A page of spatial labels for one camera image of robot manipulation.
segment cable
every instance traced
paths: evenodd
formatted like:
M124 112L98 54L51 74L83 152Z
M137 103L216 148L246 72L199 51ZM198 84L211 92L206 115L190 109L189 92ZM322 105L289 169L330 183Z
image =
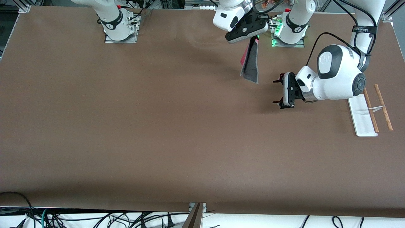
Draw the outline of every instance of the cable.
M338 3L337 0L333 0L333 1L336 3L336 5L338 5L340 8L342 8L343 11L345 11L348 14L353 19L355 25L358 26L357 19L345 7L343 7L340 3ZM358 33L356 33L354 35L354 40L353 40L353 45L354 45L355 48L357 48L357 46L356 46L357 34Z
M349 5L349 6L353 7L353 8L355 8L355 9L358 9L358 10L362 11L364 14L366 14L373 21L374 26L377 26L377 23L375 22L373 16L371 16L371 14L369 12L365 11L364 9L362 9L362 8L352 4L350 2L347 2L346 0L339 0L339 1L343 2L346 5Z
M172 228L174 227L175 224L173 223L172 217L170 215L170 213L167 213L167 228Z
M111 213L108 213L108 214L106 214L104 217L102 217L102 218L93 226L93 228L98 228L98 227L100 226L101 222L102 222L104 219L106 219L108 216L110 216L110 215L111 215Z
M15 195L19 195L19 196L21 196L22 198L24 198L25 201L27 201L28 206L30 206L30 210L31 210L32 216L33 216L33 217L35 216L34 210L32 209L31 202L28 200L28 198L27 198L24 194L19 193L19 192L16 192L16 191L4 191L4 192L0 192L0 196L1 196L1 195L6 195L6 194L15 194Z
M309 219L309 215L307 215L307 217L304 219L303 225L301 226L301 228L304 228L305 224L307 223Z
M189 213L173 213L173 214L170 214L170 215L188 215L188 214ZM145 218L143 223L147 223L147 222L152 221L154 219L161 218L161 217L166 217L166 216L168 216L168 215L153 215L151 217Z
M216 7L218 7L218 4L216 4L213 0L210 0L212 4L214 4Z
M253 7L252 7L252 9L253 9L253 12L257 13L258 15L263 15L263 14L266 14L266 13L272 11L273 9L275 9L277 6L279 6L279 5L280 5L281 3L283 3L283 2L284 2L284 0L279 0L279 1L278 1L276 4L274 4L274 6L272 6L270 9L265 10L265 11L259 11L259 10L257 10L257 8L256 8L256 0L253 0Z
M142 11L143 11L144 9L145 9L145 8L142 8L141 11L139 11L139 13L137 13L134 17L130 17L129 20L132 20L132 19L138 17L139 15L141 15L141 14L142 14Z
M336 225L335 219L339 220L339 222L340 222L340 227L338 227L338 226ZM362 228L363 222L364 222L364 217L361 217L359 228ZM332 217L332 223L333 223L333 225L334 225L336 228L343 228L342 220L340 220L340 218L339 218L338 216L333 216L333 217Z
M46 209L44 210L44 212L42 212L42 216L41 216L41 225L42 225L42 228L45 228L45 225L44 225L44 218L45 218L45 213L46 213L47 210L48 210L48 208L46 208Z
M21 221L20 224L18 224L16 228L23 228L25 221L26 221L26 219Z
M163 221L163 218L161 217L161 219L162 219L162 228L164 228L164 221Z
M336 225L336 223L335 223L335 219L336 219L336 218L339 220L341 227L338 227L338 226ZM332 223L333 223L333 225L334 225L336 228L343 228L342 220L340 220L340 218L339 218L338 216L333 216L333 217L332 217Z
M121 224L123 224L123 225L125 226L125 228L127 228L127 225L126 225L125 223L118 221L118 219L119 219L121 216L125 215L125 214L126 214L126 213L122 213L122 215L120 215L120 216L118 216L118 217L115 217L115 216L113 216L113 215L112 215L112 216L109 216L110 221L108 222L107 228L110 228L111 225L112 225L114 222L121 223Z
M377 22L375 21L375 19L373 18L373 16L372 16L369 12L367 12L367 11L365 11L364 9L362 9L362 8L360 8L360 7L358 7L358 6L354 5L354 4L352 4L352 3L350 3L350 2L347 2L347 1L345 1L345 0L339 0L339 1L341 1L341 2L343 2L343 3L345 3L345 4L347 4L347 5L349 5L349 6L353 7L353 8L355 8L355 9L358 9L358 10L362 11L364 14L366 14L366 15L372 20L373 25L374 25L375 27L377 26ZM372 51L373 48L374 48L374 45L375 45L375 37L376 37L376 36L377 36L376 34L373 35L373 42L372 42L372 44L371 44L371 46L370 46L368 52L366 53L366 54L368 54L368 55L371 54L371 51Z
M141 222L141 224L142 224L143 218L150 215L151 213L152 212L142 212L142 214L137 219L135 219L135 221L132 223L132 225L129 226L129 228L134 227L138 222Z
M340 38L340 37L338 37L337 35L332 34L332 33L330 33L330 32L323 32L323 33L321 33L321 35L318 36L318 38L316 38L315 43L313 44L311 53L309 54L309 58L308 58L308 61L307 61L306 66L308 66L309 60L311 59L311 56L312 56L313 50L314 50L314 48L315 48L315 46L316 46L316 43L318 42L319 38L320 38L322 35L325 35L325 34L328 34L328 35L330 35L330 36L333 36L334 38L336 38L336 39L338 39L339 41L341 41L342 43L344 43L346 46L350 47L356 54L361 55L358 49L352 47L352 46L351 46L350 44L348 44L346 41L342 40L342 38Z
M304 102L304 103L307 103L307 104L312 104L312 103L315 103L315 102L317 102L317 101L306 101L306 100L303 100L303 102Z
M59 220L63 221L85 221L85 220L95 220L95 219L102 219L103 217L97 217L97 218L87 218L87 219L64 219L64 218L59 218Z
M361 220L360 220L360 226L359 226L359 228L362 228L362 226L363 226L363 222L364 222L364 216L363 216L363 217L361 217Z

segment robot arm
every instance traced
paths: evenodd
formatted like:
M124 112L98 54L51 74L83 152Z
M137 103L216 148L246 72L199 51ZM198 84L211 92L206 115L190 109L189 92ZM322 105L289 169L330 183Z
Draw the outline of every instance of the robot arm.
M358 26L353 28L351 46L329 45L317 58L317 73L304 66L297 75L288 72L275 82L282 82L284 97L277 102L280 108L292 108L295 99L304 101L340 100L359 95L365 86L364 71L369 62L370 31L379 20L385 0L351 0L352 4L364 9L372 16L356 9Z
M275 33L281 41L294 44L305 36L309 19L315 12L316 4L313 0L296 1L290 12L284 12L282 22Z
M212 23L228 31L225 39L235 43L266 32L269 24L254 12L254 0L220 0Z
M118 9L114 0L71 0L76 4L88 5L94 9L101 20L104 32L115 41L126 39L134 33L133 13Z

